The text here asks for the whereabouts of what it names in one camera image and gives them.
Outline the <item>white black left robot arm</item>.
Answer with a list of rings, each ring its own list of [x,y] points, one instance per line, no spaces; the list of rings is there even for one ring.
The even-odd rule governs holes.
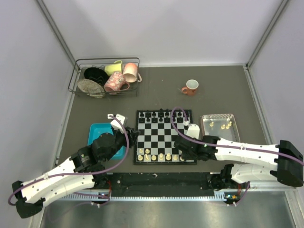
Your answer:
[[[30,181],[16,181],[12,184],[17,213],[23,219],[38,214],[50,203],[84,189],[100,189],[107,185],[105,168],[122,147],[131,148],[140,135],[138,130],[126,127],[122,131],[102,133],[93,142],[79,149],[63,163],[44,175]]]

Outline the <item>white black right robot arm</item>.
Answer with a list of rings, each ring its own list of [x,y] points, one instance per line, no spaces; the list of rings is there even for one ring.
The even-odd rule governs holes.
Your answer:
[[[178,136],[174,147],[185,160],[234,161],[221,171],[222,183],[227,188],[249,181],[278,181],[301,187],[303,156],[289,141],[279,144],[255,145],[238,143],[217,136],[205,135],[201,141],[189,136]]]

